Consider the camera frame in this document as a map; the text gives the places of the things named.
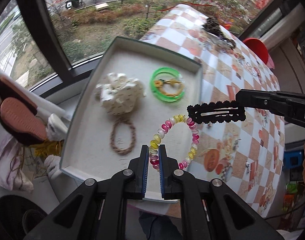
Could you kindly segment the red plastic stool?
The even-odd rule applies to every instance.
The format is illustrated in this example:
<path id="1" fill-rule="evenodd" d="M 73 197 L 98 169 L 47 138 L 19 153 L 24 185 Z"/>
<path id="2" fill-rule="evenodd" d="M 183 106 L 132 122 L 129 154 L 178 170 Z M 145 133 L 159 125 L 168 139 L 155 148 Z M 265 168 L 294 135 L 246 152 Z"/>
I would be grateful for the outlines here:
<path id="1" fill-rule="evenodd" d="M 274 69 L 275 65 L 274 62 L 268 52 L 267 47 L 265 44 L 257 39 L 257 38 L 246 38 L 243 43 L 251 50 L 253 51 L 266 66 L 270 69 Z"/>

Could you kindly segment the pink-soled slipper lower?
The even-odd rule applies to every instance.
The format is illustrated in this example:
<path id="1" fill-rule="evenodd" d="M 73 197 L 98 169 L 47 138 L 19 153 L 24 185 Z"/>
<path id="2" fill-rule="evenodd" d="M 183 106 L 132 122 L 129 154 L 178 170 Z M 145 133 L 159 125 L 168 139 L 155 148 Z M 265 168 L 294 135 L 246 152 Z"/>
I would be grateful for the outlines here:
<path id="1" fill-rule="evenodd" d="M 16 98 L 8 97 L 0 104 L 0 123 L 24 146 L 38 145 L 48 139 L 44 123 Z"/>

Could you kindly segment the white fluffy slipper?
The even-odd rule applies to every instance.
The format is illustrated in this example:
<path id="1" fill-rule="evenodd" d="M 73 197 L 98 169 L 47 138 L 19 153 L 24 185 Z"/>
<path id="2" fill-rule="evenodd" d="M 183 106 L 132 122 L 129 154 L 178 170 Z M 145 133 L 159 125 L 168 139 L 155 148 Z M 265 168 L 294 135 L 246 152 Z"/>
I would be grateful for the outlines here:
<path id="1" fill-rule="evenodd" d="M 66 138 L 68 127 L 53 113 L 48 118 L 46 132 L 49 141 L 61 141 Z"/>

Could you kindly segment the brown braided headband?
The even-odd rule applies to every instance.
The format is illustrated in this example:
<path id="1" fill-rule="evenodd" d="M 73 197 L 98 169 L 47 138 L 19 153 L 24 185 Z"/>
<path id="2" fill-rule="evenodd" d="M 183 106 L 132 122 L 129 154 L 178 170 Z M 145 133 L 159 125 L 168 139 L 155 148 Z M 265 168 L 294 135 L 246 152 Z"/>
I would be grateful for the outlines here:
<path id="1" fill-rule="evenodd" d="M 224 34 L 218 34 L 217 36 L 217 47 L 224 50 L 234 50 L 236 48 L 236 43 L 233 39 L 226 37 Z"/>

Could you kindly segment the green-rimmed white tray box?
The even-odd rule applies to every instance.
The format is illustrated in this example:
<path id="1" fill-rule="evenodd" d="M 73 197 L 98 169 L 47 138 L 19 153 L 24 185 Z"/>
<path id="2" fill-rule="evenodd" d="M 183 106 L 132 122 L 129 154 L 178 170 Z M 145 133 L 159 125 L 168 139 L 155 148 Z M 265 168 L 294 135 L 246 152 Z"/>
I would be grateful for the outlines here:
<path id="1" fill-rule="evenodd" d="M 161 67 L 177 70 L 185 84 L 176 102 L 150 88 Z M 200 101 L 202 67 L 171 50 L 125 37 L 114 39 L 92 72 L 70 124 L 61 170 L 72 178 L 98 181 L 124 170 L 166 120 Z"/>

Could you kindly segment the green translucent bangle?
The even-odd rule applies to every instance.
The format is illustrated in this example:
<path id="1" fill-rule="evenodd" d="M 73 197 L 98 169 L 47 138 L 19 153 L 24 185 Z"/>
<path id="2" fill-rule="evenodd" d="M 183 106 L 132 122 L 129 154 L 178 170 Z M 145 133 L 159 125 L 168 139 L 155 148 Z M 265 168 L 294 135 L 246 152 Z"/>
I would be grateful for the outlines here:
<path id="1" fill-rule="evenodd" d="M 176 69 L 161 67 L 155 70 L 150 79 L 153 95 L 163 102 L 177 102 L 185 94 L 186 84 Z"/>

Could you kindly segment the pink-soled slipper upper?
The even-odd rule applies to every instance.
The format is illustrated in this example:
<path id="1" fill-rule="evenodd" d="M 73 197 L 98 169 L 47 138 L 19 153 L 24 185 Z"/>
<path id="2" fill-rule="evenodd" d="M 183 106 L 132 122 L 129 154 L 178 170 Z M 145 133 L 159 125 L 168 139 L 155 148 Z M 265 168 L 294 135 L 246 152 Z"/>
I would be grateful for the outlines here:
<path id="1" fill-rule="evenodd" d="M 30 100 L 19 88 L 17 88 L 11 81 L 5 77 L 0 78 L 0 98 L 16 98 L 23 103 L 33 115 L 37 114 L 37 105 Z"/>

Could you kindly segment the black scalloped snap clip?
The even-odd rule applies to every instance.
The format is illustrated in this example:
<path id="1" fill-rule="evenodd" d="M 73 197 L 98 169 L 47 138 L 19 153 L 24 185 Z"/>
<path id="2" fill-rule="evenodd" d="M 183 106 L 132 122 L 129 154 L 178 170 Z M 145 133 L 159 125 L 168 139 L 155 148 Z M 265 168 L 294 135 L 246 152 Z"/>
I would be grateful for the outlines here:
<path id="1" fill-rule="evenodd" d="M 188 116 L 197 124 L 245 121 L 245 108 L 236 101 L 189 105 Z"/>

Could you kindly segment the checkered patterned tablecloth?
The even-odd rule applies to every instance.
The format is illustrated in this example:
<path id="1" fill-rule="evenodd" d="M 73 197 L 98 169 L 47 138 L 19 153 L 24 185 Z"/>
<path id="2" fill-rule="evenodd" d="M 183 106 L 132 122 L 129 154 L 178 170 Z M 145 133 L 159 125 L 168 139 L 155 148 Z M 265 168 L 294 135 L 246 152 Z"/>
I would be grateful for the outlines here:
<path id="1" fill-rule="evenodd" d="M 235 49 L 216 51 L 202 24 L 206 17 L 179 4 L 157 22 L 144 39 L 185 55 L 203 68 L 201 105 L 216 109 L 218 117 L 197 124 L 176 115 L 171 123 L 193 129 L 191 148 L 179 162 L 204 180 L 221 179 L 261 216 L 275 198 L 284 157 L 284 119 L 260 108 L 237 106 L 242 89 L 277 90 L 272 71 L 242 42 Z"/>

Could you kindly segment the white polka dot scrunchie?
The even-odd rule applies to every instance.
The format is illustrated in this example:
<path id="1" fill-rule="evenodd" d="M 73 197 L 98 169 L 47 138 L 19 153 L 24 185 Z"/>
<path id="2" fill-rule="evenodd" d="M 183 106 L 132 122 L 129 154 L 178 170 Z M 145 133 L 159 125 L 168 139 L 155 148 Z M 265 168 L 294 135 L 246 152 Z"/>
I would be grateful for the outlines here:
<path id="1" fill-rule="evenodd" d="M 124 73 L 108 73 L 94 89 L 95 97 L 110 115 L 130 113 L 136 102 L 144 98 L 144 84 Z"/>

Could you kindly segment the pink-soled slipper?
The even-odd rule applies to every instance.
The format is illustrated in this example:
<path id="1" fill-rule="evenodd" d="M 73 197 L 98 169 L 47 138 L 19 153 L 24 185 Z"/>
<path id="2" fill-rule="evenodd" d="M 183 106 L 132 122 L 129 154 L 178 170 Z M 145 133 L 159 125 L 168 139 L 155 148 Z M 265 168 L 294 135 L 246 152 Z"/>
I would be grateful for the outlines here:
<path id="1" fill-rule="evenodd" d="M 19 88 L 17 88 L 11 81 L 5 77 L 0 78 L 0 98 L 16 98 L 23 103 L 33 115 L 37 114 L 37 105 L 30 100 Z"/>
<path id="2" fill-rule="evenodd" d="M 44 123 L 16 98 L 8 97 L 0 104 L 0 123 L 24 146 L 38 145 L 48 139 Z"/>

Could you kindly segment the leopard print scrunchie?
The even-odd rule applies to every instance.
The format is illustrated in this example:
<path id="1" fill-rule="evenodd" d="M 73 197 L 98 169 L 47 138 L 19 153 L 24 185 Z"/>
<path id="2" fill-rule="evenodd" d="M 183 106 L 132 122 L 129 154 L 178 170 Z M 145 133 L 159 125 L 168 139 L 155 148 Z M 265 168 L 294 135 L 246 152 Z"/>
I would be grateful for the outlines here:
<path id="1" fill-rule="evenodd" d="M 224 33 L 221 31 L 220 24 L 215 17 L 209 17 L 203 24 L 203 28 L 206 32 L 211 33 L 217 37 L 224 37 Z"/>

